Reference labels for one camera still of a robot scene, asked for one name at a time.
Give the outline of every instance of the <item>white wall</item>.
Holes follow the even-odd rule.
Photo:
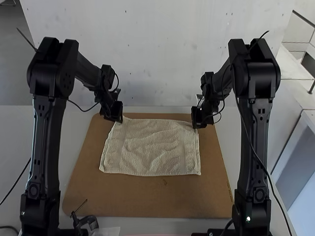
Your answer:
[[[16,7],[0,6],[0,105],[32,104],[26,70],[34,50],[16,28],[32,41],[19,1]]]
[[[313,0],[296,0],[294,10],[300,13],[309,21],[315,24],[315,1]]]
[[[287,212],[298,236],[314,235],[315,173]]]
[[[217,71],[227,43],[249,43],[266,30],[279,49],[293,0],[22,0],[35,45],[44,36],[78,40],[95,65],[110,64],[124,105],[191,106],[200,77]],[[72,100],[93,103],[77,83]]]

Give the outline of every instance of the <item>white table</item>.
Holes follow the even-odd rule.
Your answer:
[[[63,118],[59,179],[63,199],[79,155],[82,143],[88,130],[92,116],[99,107],[88,113],[82,113],[71,104]],[[190,113],[190,107],[125,107],[125,112],[152,113]],[[0,189],[1,197],[10,189],[31,156],[33,111],[32,106],[0,106]],[[230,181],[231,189],[236,188],[240,165],[240,117],[235,107],[226,107],[222,112],[221,121],[216,124],[216,131]],[[19,207],[20,196],[24,192],[27,181],[24,173],[9,198],[0,207],[0,224],[12,225],[20,228]],[[274,236],[287,236],[288,231],[281,210],[274,197],[272,200],[272,214],[270,229]],[[134,234],[180,234],[190,235],[193,232],[206,232],[208,228],[223,228],[227,220],[219,219],[177,219],[177,218],[126,218],[99,217],[100,227],[121,227],[120,235]],[[71,228],[72,220],[60,210],[60,228]],[[14,235],[3,231],[1,235]]]

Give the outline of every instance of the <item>brown cork mat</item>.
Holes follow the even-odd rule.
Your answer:
[[[190,114],[127,113],[129,118],[191,122]],[[230,218],[233,204],[214,126],[199,129],[201,175],[137,177],[101,172],[99,162],[113,122],[93,116],[73,170],[63,211],[70,215],[169,218]]]

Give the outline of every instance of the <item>black cable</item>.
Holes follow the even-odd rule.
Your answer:
[[[235,93],[235,101],[236,101],[237,109],[238,109],[238,111],[239,111],[239,113],[240,113],[241,121],[242,121],[243,126],[244,126],[244,130],[245,130],[245,133],[246,133],[246,137],[247,137],[247,139],[248,139],[248,141],[249,141],[249,143],[250,143],[251,149],[252,149],[252,151],[253,151],[253,153],[254,153],[254,157],[256,158],[256,160],[258,161],[258,163],[261,165],[261,167],[262,167],[264,173],[265,173],[266,176],[268,177],[272,194],[274,195],[274,197],[275,197],[275,199],[276,199],[276,201],[277,201],[277,203],[278,203],[278,205],[279,205],[279,207],[280,207],[280,209],[281,209],[281,212],[282,212],[282,214],[283,214],[283,217],[284,217],[284,220],[285,220],[287,229],[289,230],[290,236],[292,236],[291,228],[290,228],[290,226],[289,226],[289,222],[288,222],[288,220],[287,220],[287,218],[286,218],[286,215],[285,215],[285,213],[284,213],[284,209],[283,209],[282,205],[280,204],[280,201],[279,201],[278,197],[277,197],[276,194],[275,194],[275,190],[274,190],[274,186],[273,186],[272,181],[271,181],[271,177],[270,177],[270,175],[269,175],[269,173],[268,173],[266,167],[264,166],[264,164],[262,163],[262,161],[261,161],[260,158],[258,157],[257,153],[255,152],[254,147],[253,147],[253,145],[252,145],[250,136],[249,136],[248,131],[247,131],[247,128],[246,128],[246,126],[245,126],[243,114],[242,114],[242,112],[241,112],[241,109],[240,109],[240,106],[239,106],[239,103],[238,103],[238,100],[237,100],[236,93]]]
[[[233,224],[233,220],[230,219],[229,222],[226,224],[225,228],[223,229],[222,233],[220,234],[220,236],[224,236],[225,231],[227,231],[227,229]]]
[[[118,78],[118,75],[116,73],[115,73],[115,75],[116,75],[116,78],[117,78],[117,85],[116,85],[116,88],[113,91],[110,91],[110,92],[115,92],[118,89],[119,78]]]
[[[248,48],[248,52],[250,52],[252,49],[253,49],[253,47],[263,38],[263,36],[265,36],[266,35],[266,33],[268,33],[269,32],[269,30],[267,30],[265,33],[263,33],[262,35],[261,35],[261,37],[259,37],[259,39],[256,41],[256,42],[254,42],[253,43],[253,45],[251,45],[249,48]]]
[[[72,101],[69,100],[69,99],[67,99],[67,101],[70,102],[70,103],[72,103],[73,105],[75,105],[77,108],[79,108],[81,112],[88,112],[88,111],[90,111],[91,109],[93,109],[93,108],[98,104],[98,102],[97,102],[97,103],[95,103],[93,106],[91,106],[90,108],[88,108],[87,110],[82,110],[82,108],[79,107],[79,105],[77,105],[75,102],[72,102]]]
[[[0,206],[3,204],[3,202],[5,201],[5,199],[9,196],[9,194],[12,192],[12,190],[14,189],[14,187],[16,186],[16,184],[18,183],[18,181],[20,180],[22,174],[24,173],[25,169],[27,168],[27,166],[29,165],[31,159],[28,160],[28,162],[26,163],[24,169],[22,170],[22,172],[20,173],[19,177],[17,178],[17,180],[14,182],[13,186],[11,187],[11,189],[9,190],[9,192],[6,194],[6,196],[2,199],[2,201],[0,202]]]
[[[0,230],[2,230],[2,229],[13,230],[16,233],[16,235],[19,235],[19,231],[16,228],[14,228],[13,226],[10,226],[10,225],[0,226]]]
[[[216,122],[214,122],[213,124],[216,124],[216,123],[218,123],[218,122],[221,120],[221,118],[222,118],[222,114],[221,114],[221,113],[219,113],[218,115],[220,115],[219,120],[218,120],[218,121],[216,121]]]

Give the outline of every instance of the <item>towel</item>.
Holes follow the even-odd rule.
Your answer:
[[[124,117],[108,134],[99,169],[134,176],[201,175],[197,130],[185,121]]]

